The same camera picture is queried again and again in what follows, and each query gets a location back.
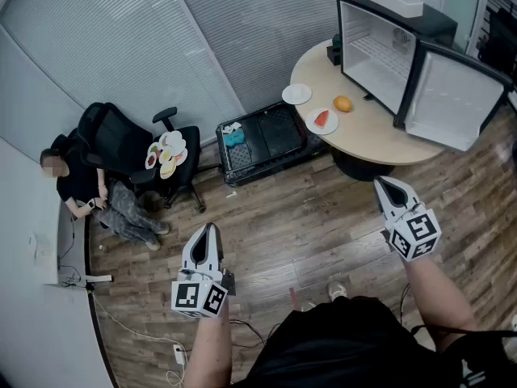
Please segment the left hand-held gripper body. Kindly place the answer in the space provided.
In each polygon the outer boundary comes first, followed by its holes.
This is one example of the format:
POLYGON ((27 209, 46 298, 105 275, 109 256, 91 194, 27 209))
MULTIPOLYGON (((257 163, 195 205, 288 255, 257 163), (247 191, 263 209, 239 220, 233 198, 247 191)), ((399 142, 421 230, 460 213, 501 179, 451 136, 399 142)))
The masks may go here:
POLYGON ((226 268, 214 276, 180 269, 171 284, 171 309, 189 318, 216 318, 226 298, 235 294, 234 274, 226 268))

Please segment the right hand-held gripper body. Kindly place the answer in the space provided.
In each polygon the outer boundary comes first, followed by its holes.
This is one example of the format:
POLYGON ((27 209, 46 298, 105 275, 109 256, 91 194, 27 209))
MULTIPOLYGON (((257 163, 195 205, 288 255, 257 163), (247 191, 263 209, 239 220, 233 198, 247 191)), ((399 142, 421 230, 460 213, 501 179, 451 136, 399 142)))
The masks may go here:
POLYGON ((433 252, 441 229, 432 209, 417 203, 385 223, 386 242, 409 263, 433 252))

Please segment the white round plate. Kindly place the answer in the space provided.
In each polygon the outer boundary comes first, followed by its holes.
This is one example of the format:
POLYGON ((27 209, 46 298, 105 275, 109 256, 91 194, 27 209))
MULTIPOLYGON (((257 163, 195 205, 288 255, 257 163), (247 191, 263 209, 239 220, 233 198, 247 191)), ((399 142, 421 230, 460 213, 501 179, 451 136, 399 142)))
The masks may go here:
POLYGON ((339 123, 339 120, 338 120, 338 115, 336 114, 336 112, 332 109, 325 109, 325 108, 317 108, 317 109, 314 109, 312 110, 306 117, 305 117, 305 124, 306 124, 306 127, 307 129, 312 132, 312 133, 315 133, 317 135, 327 135, 327 134, 330 134, 332 133, 333 131, 335 131, 338 127, 338 123, 339 123), (330 112, 329 114, 329 118, 328 118, 328 121, 326 123, 326 126, 325 128, 323 129, 320 129, 318 128, 315 124, 314 124, 314 118, 315 116, 320 112, 320 111, 323 111, 323 110, 328 110, 330 112))
POLYGON ((311 96, 312 96, 311 88, 303 83, 291 84, 291 85, 285 87, 284 90, 282 91, 282 100, 285 103, 288 103, 291 105, 300 105, 300 104, 306 103, 310 100, 311 96), (302 98, 294 99, 292 97, 292 88, 294 86, 299 86, 304 89, 304 96, 302 98))

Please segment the stack of plates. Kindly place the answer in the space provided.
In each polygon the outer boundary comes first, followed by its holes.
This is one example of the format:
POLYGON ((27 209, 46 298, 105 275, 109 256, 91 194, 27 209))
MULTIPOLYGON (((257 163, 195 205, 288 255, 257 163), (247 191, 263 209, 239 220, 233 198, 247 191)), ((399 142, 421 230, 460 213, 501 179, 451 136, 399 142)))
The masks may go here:
POLYGON ((169 179, 187 159, 187 142, 178 130, 163 133, 147 149, 145 169, 155 167, 161 179, 169 179))

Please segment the black mini fridge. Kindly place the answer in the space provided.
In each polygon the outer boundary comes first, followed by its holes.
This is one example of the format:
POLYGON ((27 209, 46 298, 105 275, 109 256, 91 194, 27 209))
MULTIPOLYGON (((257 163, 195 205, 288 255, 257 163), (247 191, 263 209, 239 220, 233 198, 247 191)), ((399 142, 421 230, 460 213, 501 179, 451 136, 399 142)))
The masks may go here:
POLYGON ((336 0, 341 72, 412 136, 466 151, 513 87, 502 72, 453 49, 457 23, 423 5, 404 18, 369 0, 336 0), (411 62, 407 79, 349 44, 370 36, 411 62))

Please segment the person's right forearm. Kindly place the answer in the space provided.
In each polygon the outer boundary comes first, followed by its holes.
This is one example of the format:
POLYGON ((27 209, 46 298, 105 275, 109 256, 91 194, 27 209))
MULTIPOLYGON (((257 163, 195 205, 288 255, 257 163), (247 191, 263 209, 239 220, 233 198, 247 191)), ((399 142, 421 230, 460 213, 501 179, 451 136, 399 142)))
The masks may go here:
POLYGON ((423 256, 404 267, 418 311, 438 352, 444 352, 459 334, 439 331, 438 327, 475 331, 473 309, 455 283, 430 256, 423 256))

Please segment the person's left forearm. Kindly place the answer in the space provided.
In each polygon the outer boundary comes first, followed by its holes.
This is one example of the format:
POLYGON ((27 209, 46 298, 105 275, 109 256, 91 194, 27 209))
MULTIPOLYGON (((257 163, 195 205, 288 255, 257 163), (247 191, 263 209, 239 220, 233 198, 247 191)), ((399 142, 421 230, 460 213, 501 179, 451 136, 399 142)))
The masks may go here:
POLYGON ((183 379, 184 388, 228 388, 232 374, 229 303, 216 318, 201 318, 183 379))

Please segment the black table base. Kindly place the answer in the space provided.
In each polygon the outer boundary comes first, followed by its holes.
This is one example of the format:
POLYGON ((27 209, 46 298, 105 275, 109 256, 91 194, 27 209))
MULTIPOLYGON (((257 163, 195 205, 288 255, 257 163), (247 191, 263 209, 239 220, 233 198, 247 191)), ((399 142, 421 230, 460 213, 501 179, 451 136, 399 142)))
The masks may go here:
POLYGON ((330 147, 330 152, 335 165, 341 172, 362 182, 373 181, 377 176, 389 175, 395 168, 395 166, 369 162, 354 157, 334 147, 330 147))

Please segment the black floor crate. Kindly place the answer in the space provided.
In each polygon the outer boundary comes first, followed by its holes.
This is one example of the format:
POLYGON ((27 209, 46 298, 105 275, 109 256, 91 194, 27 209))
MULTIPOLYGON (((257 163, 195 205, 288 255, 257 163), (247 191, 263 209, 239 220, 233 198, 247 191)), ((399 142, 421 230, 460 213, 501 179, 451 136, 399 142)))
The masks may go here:
POLYGON ((225 182, 232 187, 294 167, 324 154, 326 143, 311 133, 291 104, 274 103, 216 128, 225 182), (222 128, 239 122, 246 143, 225 146, 222 128))

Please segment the person's black clothing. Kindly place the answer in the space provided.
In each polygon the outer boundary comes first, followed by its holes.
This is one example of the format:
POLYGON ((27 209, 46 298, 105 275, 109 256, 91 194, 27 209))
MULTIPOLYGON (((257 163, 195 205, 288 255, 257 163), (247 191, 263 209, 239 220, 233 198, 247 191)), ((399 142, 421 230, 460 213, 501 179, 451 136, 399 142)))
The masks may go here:
POLYGON ((517 388, 495 335, 462 335, 443 352, 419 344, 371 297, 293 311, 236 388, 517 388))

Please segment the black office chair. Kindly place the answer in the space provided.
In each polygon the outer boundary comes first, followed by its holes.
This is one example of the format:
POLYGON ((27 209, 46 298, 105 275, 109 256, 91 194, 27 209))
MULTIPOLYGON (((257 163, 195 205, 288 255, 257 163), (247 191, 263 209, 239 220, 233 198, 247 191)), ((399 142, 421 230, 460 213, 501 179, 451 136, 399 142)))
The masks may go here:
POLYGON ((162 179, 158 168, 145 168, 148 148, 157 138, 132 122, 115 104, 91 104, 77 126, 77 135, 82 142, 81 158, 86 165, 104 169, 122 180, 137 196, 156 192, 166 208, 171 207, 179 193, 189 192, 202 213, 206 206, 192 183, 200 172, 200 131, 196 126, 187 126, 179 132, 186 141, 186 160, 168 179, 162 179))

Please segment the white tissue box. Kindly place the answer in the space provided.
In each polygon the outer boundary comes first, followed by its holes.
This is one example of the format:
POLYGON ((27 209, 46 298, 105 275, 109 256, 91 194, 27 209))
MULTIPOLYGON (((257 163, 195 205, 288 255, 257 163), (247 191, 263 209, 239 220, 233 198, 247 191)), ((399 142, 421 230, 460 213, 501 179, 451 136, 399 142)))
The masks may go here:
POLYGON ((404 18, 423 16, 423 1, 421 0, 369 0, 389 9, 404 18))

